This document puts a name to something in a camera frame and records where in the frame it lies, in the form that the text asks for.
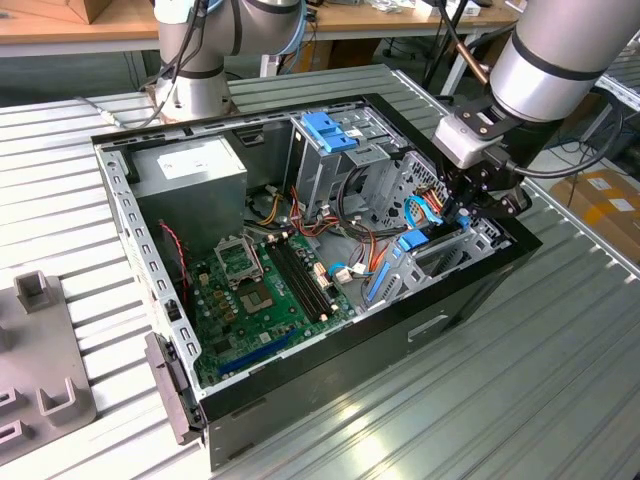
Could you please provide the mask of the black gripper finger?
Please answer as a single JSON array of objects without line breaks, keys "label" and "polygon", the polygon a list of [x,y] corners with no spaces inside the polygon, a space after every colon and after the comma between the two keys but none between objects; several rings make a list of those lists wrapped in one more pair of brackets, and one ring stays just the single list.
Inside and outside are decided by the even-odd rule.
[{"label": "black gripper finger", "polygon": [[446,175],[448,197],[443,207],[443,218],[452,223],[458,211],[467,206],[474,196],[474,184],[461,170],[453,170]]},{"label": "black gripper finger", "polygon": [[515,218],[531,208],[531,198],[522,188],[482,192],[465,206],[473,218]]}]

